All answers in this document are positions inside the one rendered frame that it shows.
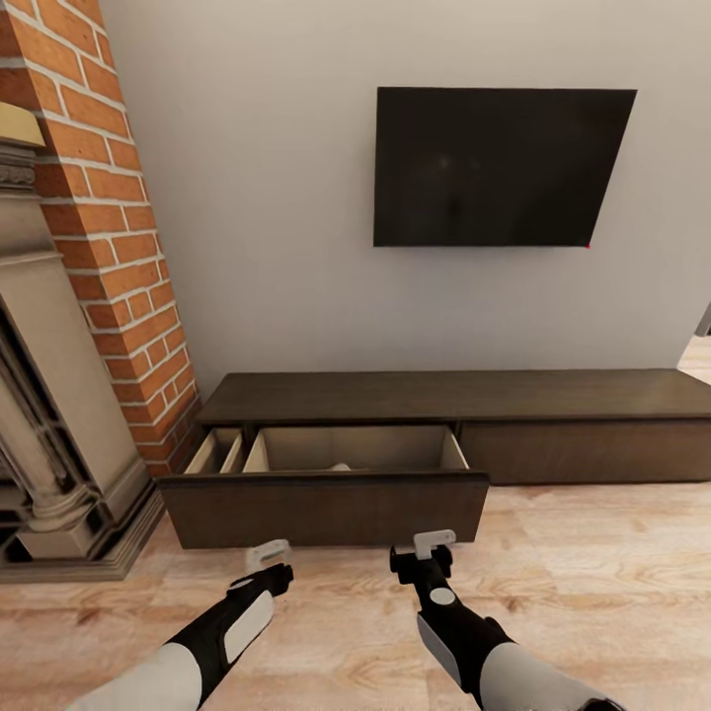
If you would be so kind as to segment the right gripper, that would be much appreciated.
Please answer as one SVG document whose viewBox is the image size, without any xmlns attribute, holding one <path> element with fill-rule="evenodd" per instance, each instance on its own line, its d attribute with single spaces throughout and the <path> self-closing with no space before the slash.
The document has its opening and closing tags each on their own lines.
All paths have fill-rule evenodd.
<svg viewBox="0 0 711 711">
<path fill-rule="evenodd" d="M 432 550 L 432 558 L 429 560 L 418 560 L 416 552 L 409 554 L 398 554 L 395 546 L 391 547 L 390 566 L 392 572 L 399 574 L 400 584 L 415 584 L 423 578 L 427 573 L 438 573 L 441 577 L 451 578 L 451 559 L 450 553 L 443 547 L 437 547 Z"/>
</svg>

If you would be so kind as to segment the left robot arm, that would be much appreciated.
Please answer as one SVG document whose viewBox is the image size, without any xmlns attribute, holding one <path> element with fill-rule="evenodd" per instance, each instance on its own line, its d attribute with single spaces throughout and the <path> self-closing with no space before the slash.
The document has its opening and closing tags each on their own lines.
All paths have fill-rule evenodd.
<svg viewBox="0 0 711 711">
<path fill-rule="evenodd" d="M 247 550 L 246 576 L 226 599 L 165 645 L 58 711 L 198 711 L 242 653 L 272 621 L 274 599 L 288 590 L 291 566 L 263 562 L 289 550 L 287 540 Z"/>
</svg>

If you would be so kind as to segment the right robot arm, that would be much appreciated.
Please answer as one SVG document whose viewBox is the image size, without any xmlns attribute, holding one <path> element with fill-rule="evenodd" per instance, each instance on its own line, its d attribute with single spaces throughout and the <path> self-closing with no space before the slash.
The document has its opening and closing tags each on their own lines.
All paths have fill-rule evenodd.
<svg viewBox="0 0 711 711">
<path fill-rule="evenodd" d="M 415 584 L 422 611 L 417 624 L 426 647 L 482 711 L 629 711 L 606 692 L 544 663 L 512 642 L 491 616 L 483 619 L 458 602 L 449 587 L 453 529 L 413 535 L 416 551 L 390 566 L 400 584 Z"/>
</svg>

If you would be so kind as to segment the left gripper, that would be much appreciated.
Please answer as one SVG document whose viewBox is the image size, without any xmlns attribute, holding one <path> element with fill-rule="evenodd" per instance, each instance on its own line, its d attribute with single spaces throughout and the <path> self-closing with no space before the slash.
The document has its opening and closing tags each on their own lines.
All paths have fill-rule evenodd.
<svg viewBox="0 0 711 711">
<path fill-rule="evenodd" d="M 255 573 L 253 576 L 251 575 L 251 577 L 246 575 L 245 577 L 230 584 L 229 587 L 232 588 L 232 586 L 237 583 L 254 577 L 258 577 L 259 579 L 265 581 L 269 586 L 268 590 L 272 592 L 272 597 L 274 597 L 278 594 L 283 594 L 288 590 L 288 584 L 293 580 L 294 576 L 290 565 L 285 567 L 283 563 L 279 563 L 269 568 L 265 568 L 265 565 L 263 565 L 263 571 L 259 571 L 259 573 Z"/>
</svg>

